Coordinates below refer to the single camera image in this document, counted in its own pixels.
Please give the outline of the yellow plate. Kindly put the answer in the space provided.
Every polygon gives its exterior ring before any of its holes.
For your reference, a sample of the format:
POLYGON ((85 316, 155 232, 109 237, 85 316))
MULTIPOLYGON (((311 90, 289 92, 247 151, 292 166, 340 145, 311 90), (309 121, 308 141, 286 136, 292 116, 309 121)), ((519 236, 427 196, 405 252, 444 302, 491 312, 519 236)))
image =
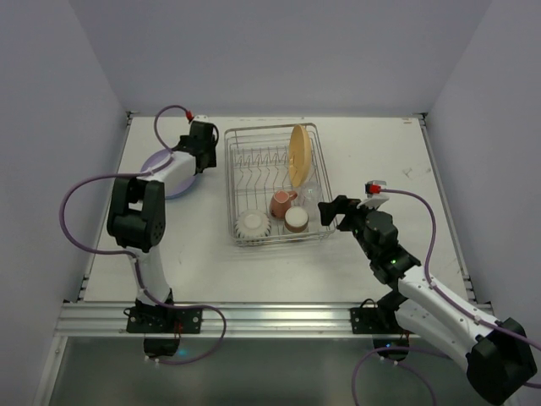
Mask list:
POLYGON ((311 154, 312 145, 308 131, 304 126, 295 124, 288 147, 288 174, 294 188, 306 181, 312 163, 311 154))

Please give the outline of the purple plate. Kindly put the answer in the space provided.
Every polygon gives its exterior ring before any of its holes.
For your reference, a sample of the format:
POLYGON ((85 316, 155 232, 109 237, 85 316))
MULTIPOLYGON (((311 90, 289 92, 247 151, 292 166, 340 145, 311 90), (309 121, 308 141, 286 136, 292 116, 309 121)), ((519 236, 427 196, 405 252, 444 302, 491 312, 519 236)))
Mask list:
MULTIPOLYGON (((165 149, 155 152, 154 154, 152 154, 146 159, 140 171, 146 172, 149 168, 157 166, 159 163, 164 161, 166 157, 167 157, 167 151, 165 149)), ((177 182, 173 187, 171 187, 169 190, 166 191, 166 196, 175 194, 178 190, 185 188, 187 185, 190 185, 193 182, 196 182, 195 175, 192 176, 191 178, 186 178, 182 182, 177 182)))

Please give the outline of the blue plate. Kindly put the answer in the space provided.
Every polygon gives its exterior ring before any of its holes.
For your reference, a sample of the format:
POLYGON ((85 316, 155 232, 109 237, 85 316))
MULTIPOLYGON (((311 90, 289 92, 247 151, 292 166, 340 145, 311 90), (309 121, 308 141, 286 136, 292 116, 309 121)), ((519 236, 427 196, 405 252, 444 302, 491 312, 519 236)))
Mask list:
POLYGON ((187 185, 185 188, 178 190, 175 194, 167 195, 166 200, 176 200, 180 199, 186 195, 189 195, 196 188, 196 183, 193 182, 190 185, 187 185))

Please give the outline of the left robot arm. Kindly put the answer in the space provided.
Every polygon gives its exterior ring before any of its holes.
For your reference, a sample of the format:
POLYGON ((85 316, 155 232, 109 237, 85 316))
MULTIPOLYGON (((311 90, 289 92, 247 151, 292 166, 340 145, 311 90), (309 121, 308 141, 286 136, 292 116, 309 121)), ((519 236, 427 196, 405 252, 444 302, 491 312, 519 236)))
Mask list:
POLYGON ((218 128, 196 118, 171 150, 154 154, 143 172, 116 178, 107 233, 127 251, 137 286, 136 304, 145 310, 171 308, 172 289, 163 270, 160 243, 166 231, 166 198, 190 187, 195 177, 216 166, 218 128))

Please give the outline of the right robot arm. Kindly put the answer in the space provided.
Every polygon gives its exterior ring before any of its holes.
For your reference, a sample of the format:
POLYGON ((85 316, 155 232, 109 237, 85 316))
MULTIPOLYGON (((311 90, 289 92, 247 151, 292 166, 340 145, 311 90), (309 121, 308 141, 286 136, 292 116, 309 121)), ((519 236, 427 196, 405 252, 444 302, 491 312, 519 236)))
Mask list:
POLYGON ((399 244, 392 215, 380 210, 387 199, 375 192, 365 200, 339 195, 318 204, 320 221, 327 226, 342 216, 338 229, 353 235, 375 277, 391 288, 378 308, 452 359, 485 401, 503 404, 538 372, 532 341, 514 319, 498 320, 431 276, 426 263, 399 244))

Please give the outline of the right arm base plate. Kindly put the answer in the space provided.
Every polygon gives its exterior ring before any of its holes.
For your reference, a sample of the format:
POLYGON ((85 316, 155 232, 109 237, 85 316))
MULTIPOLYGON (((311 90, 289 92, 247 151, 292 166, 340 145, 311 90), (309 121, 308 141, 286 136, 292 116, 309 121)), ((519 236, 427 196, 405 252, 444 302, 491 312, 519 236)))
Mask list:
POLYGON ((349 310, 352 333, 355 335, 402 334, 395 313, 379 307, 353 307, 349 310))

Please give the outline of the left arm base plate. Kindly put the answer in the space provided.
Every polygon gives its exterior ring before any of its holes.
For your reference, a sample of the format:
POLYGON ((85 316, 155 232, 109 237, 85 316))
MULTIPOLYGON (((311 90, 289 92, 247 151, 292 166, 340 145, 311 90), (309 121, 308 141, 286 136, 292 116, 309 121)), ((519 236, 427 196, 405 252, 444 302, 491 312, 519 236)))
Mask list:
POLYGON ((126 331, 143 334, 199 334, 202 309, 173 310, 160 306, 133 306, 123 312, 128 317, 126 331))

